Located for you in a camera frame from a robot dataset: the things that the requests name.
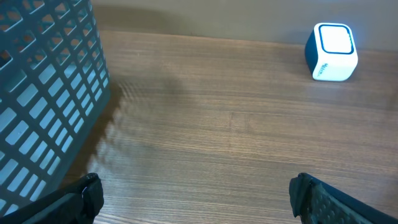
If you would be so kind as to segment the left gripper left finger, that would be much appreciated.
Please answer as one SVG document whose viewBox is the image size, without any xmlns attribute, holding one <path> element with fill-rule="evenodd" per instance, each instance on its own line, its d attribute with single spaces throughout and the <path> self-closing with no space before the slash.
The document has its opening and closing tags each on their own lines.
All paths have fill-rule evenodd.
<svg viewBox="0 0 398 224">
<path fill-rule="evenodd" d="M 93 223 L 104 205 L 103 186 L 96 173 L 1 218 L 1 223 Z"/>
</svg>

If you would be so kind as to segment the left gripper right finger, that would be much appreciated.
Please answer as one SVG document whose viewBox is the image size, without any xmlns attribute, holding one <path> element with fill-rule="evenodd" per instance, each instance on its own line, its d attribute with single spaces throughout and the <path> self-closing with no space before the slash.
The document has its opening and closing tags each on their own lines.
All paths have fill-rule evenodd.
<svg viewBox="0 0 398 224">
<path fill-rule="evenodd" d="M 395 218 L 349 196 L 308 173 L 289 183 L 290 204 L 295 217 L 313 224 L 384 224 Z"/>
</svg>

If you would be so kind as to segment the white barcode scanner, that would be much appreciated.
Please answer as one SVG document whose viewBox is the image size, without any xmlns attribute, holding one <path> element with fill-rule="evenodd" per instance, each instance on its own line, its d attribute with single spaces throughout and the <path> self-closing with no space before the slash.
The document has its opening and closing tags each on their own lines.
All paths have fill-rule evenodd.
<svg viewBox="0 0 398 224">
<path fill-rule="evenodd" d="M 305 44 L 305 60 L 314 80 L 343 82 L 354 72 L 358 54 L 346 24 L 321 22 Z"/>
</svg>

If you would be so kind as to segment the grey plastic mesh basket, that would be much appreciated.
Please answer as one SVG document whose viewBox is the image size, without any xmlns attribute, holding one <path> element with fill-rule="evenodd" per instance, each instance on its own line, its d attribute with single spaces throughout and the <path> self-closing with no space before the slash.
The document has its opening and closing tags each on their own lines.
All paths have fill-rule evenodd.
<svg viewBox="0 0 398 224">
<path fill-rule="evenodd" d="M 1 215 L 60 185 L 110 97 L 90 0 L 1 2 Z"/>
</svg>

